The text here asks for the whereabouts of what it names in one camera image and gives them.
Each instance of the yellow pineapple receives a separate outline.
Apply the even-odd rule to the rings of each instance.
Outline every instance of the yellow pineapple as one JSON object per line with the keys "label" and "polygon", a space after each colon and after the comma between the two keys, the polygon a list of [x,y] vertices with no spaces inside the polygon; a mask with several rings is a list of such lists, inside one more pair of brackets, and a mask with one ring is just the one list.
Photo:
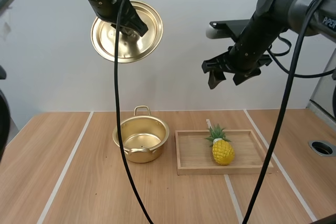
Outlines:
{"label": "yellow pineapple", "polygon": [[206,139],[213,142],[212,146],[212,154],[214,156],[215,161],[220,165],[228,165],[235,158],[235,151],[232,146],[228,143],[231,142],[225,136],[223,132],[224,128],[221,129],[219,124],[215,126],[214,129],[212,127],[209,128],[211,133],[210,137]]}

